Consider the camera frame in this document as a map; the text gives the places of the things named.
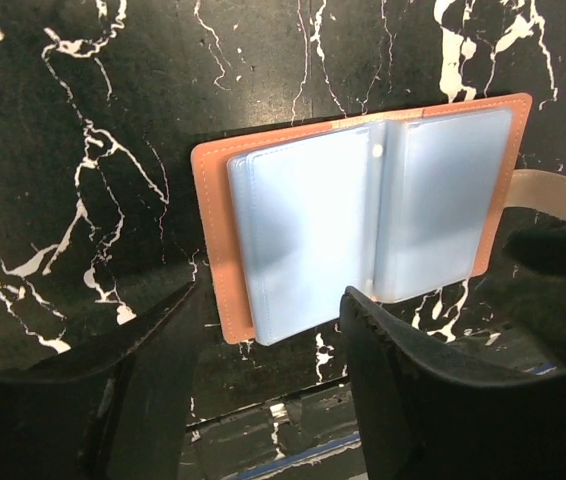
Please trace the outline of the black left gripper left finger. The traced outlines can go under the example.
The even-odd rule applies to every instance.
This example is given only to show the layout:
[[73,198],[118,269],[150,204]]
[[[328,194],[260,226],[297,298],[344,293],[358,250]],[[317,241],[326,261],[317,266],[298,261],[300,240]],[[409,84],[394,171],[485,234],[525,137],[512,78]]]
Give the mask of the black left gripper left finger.
[[0,372],[0,479],[175,479],[197,286],[26,370]]

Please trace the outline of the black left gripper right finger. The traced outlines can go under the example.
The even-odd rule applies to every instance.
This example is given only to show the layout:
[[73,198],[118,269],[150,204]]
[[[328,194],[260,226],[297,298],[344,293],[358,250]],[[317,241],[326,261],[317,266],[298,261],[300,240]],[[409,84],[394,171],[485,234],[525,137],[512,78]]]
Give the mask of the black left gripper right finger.
[[566,479],[566,369],[480,360],[354,287],[339,324],[370,478]]

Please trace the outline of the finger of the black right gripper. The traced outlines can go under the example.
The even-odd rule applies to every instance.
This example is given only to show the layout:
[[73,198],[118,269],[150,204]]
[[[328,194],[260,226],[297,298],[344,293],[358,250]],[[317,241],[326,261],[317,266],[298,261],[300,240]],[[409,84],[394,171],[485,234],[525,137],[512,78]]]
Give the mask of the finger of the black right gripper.
[[566,221],[515,231],[504,252],[538,274],[566,278]]

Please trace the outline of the pink leather card holder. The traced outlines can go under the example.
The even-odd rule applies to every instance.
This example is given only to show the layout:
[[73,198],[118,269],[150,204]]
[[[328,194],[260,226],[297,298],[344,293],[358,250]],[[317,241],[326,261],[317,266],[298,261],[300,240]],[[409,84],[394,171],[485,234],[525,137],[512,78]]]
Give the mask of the pink leather card holder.
[[502,213],[566,221],[566,176],[520,169],[524,93],[197,145],[191,166],[224,339],[273,345],[485,273]]

